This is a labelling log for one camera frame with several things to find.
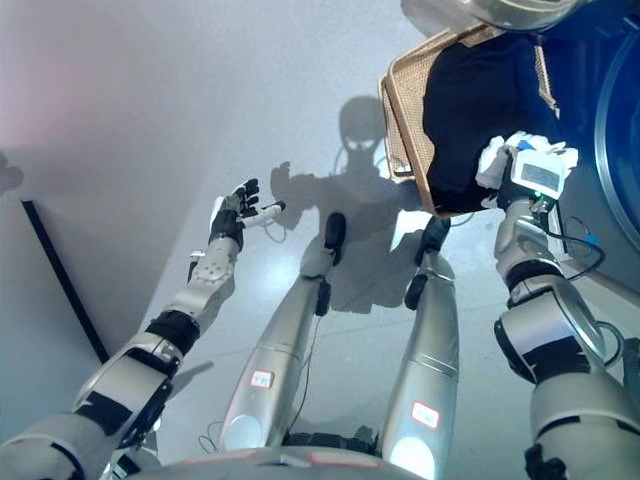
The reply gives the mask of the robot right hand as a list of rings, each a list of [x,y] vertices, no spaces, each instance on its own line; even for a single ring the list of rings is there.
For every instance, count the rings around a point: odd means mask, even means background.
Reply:
[[[497,193],[496,205],[503,211],[518,201],[553,205],[561,197],[565,180],[561,155],[508,145],[483,153],[476,173],[476,183]]]

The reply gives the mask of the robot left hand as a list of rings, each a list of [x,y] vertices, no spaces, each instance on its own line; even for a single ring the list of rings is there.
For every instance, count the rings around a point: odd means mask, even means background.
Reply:
[[[252,178],[236,187],[232,193],[218,197],[211,213],[208,243],[228,238],[241,251],[246,229],[265,226],[285,211],[284,201],[259,207],[259,192],[259,181]]]

